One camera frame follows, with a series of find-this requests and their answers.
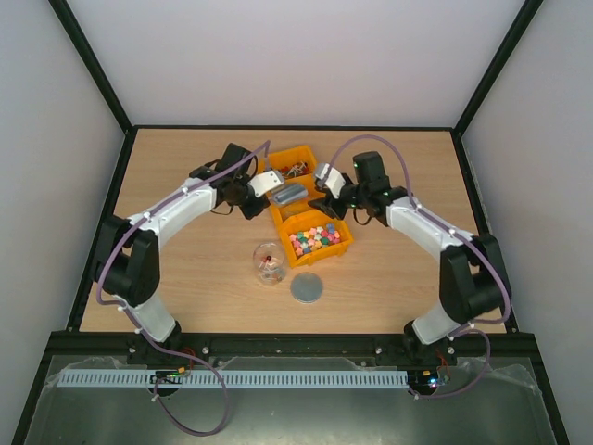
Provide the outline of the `yellow bin with colourful candies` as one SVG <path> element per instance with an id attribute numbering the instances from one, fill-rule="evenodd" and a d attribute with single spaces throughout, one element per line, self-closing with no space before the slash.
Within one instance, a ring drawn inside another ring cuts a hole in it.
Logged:
<path id="1" fill-rule="evenodd" d="M 285 220 L 273 216 L 273 221 L 291 268 L 341 256 L 354 241 L 345 221 L 331 219 L 317 210 Z"/>

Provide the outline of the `metal scoop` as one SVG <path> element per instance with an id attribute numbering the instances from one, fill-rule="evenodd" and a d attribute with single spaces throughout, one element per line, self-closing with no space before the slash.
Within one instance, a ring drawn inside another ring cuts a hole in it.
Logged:
<path id="1" fill-rule="evenodd" d="M 271 193 L 271 202 L 278 207 L 284 207 L 308 195 L 309 191 L 303 184 L 284 184 Z"/>

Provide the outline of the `yellow bin with gummies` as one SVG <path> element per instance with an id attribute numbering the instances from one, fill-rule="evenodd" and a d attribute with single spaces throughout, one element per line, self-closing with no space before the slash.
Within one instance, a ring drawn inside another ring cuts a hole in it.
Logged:
<path id="1" fill-rule="evenodd" d="M 315 188 L 308 189 L 309 195 L 304 199 L 301 199 L 297 202 L 294 202 L 290 205 L 284 207 L 278 207 L 271 202 L 270 196 L 270 211 L 272 217 L 277 223 L 283 223 L 288 220 L 290 217 L 300 215 L 301 213 L 307 212 L 312 210 L 312 208 L 308 205 L 308 202 L 312 199 L 322 197 L 322 193 L 318 192 Z"/>

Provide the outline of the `yellow bin with lollipops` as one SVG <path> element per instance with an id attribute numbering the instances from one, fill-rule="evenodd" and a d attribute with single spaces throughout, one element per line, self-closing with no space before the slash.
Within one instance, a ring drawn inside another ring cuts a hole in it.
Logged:
<path id="1" fill-rule="evenodd" d="M 285 180 L 296 179 L 312 174 L 317 160 L 310 146 L 295 146 L 269 152 L 259 161 L 258 172 L 278 171 Z"/>

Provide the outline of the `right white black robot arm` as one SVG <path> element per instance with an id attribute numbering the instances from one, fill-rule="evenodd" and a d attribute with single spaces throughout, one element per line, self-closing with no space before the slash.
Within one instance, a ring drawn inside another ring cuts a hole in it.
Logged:
<path id="1" fill-rule="evenodd" d="M 330 218 L 365 210 L 383 226 L 407 236 L 439 266 L 438 299 L 424 315 L 404 327 L 403 348 L 413 362 L 426 362 L 436 343 L 479 323 L 483 314 L 509 309 L 511 290 L 497 239 L 459 230 L 426 207 L 403 186 L 393 186 L 376 151 L 353 159 L 350 179 L 329 163 L 313 173 L 323 196 L 309 204 Z"/>

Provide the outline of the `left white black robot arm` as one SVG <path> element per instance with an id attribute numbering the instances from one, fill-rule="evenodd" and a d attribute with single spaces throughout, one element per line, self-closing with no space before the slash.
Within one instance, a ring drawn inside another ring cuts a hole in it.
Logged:
<path id="1" fill-rule="evenodd" d="M 156 350 L 175 355 L 167 343 L 181 334 L 179 322 L 158 294 L 160 252 L 167 243 L 196 218 L 215 210 L 229 196 L 231 184 L 245 193 L 237 207 L 268 201 L 264 194 L 281 180 L 257 185 L 257 176 L 248 175 L 251 163 L 269 153 L 271 142 L 250 151 L 229 144 L 219 159 L 204 163 L 167 196 L 127 218 L 111 215 L 100 225 L 92 261 L 95 301 L 112 306 L 126 315 L 134 333 Z"/>

